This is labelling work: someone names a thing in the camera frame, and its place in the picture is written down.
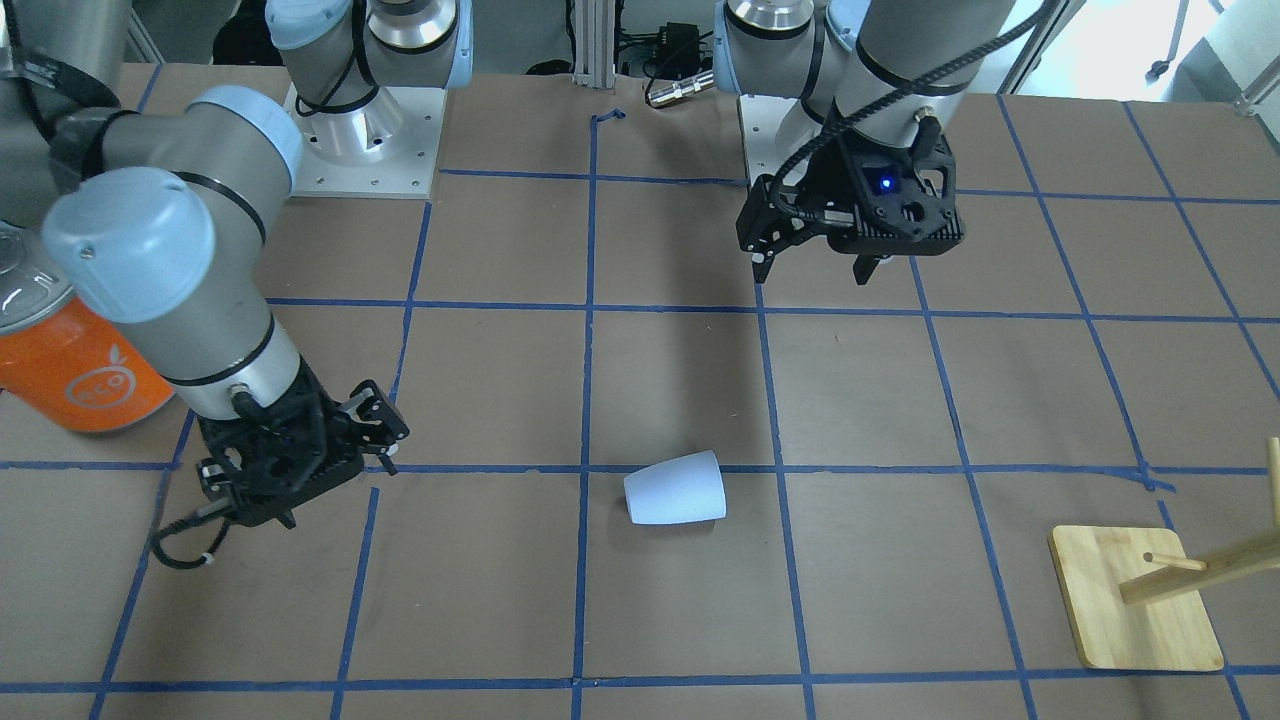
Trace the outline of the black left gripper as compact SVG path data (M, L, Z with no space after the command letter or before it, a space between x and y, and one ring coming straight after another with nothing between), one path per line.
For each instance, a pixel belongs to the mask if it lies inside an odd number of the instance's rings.
M855 258L858 286L867 286L895 256L938 256L955 249L965 236L955 172L941 126L923 126L901 149L849 131L808 159L796 184L760 176L736 220L754 283L767 282L778 255L815 237Z

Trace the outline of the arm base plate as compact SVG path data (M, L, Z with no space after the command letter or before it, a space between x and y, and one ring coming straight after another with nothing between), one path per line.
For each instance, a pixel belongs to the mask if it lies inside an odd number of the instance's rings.
M296 97L291 87L285 109L303 137L296 197L431 197L445 90L384 87L358 110L311 117Z
M832 94L808 99L739 97L746 187L760 176L774 176L787 158L820 133L833 102Z

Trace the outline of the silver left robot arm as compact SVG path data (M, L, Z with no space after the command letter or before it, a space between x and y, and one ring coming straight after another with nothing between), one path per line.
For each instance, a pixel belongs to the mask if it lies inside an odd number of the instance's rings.
M965 234L945 127L982 61L1044 22L1010 1L722 1L713 78L739 96L792 99L804 128L756 177L736 220L753 278L822 237L865 284L896 256L940 256Z

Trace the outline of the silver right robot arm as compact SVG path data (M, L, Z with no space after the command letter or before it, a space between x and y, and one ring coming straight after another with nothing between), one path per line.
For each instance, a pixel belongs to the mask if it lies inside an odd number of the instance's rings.
M371 380L337 401L275 319L252 272L314 152L393 158L390 91L468 82L467 1L265 1L292 110L221 85L147 117L113 91L128 1L3 4L3 223L52 263L55 284L119 331L195 411L207 505L165 536L220 519L293 527L293 510L390 468L410 429Z

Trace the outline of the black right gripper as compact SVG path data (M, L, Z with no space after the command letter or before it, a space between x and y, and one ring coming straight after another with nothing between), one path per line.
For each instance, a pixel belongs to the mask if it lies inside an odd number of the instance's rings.
M358 475L375 455L385 474L399 473L392 456L410 427L372 380L361 382L344 402L323 388L307 363L274 404L233 400L230 420L198 419L210 452L198 462L207 505L197 521L228 518L242 527L271 519L288 528L292 509Z

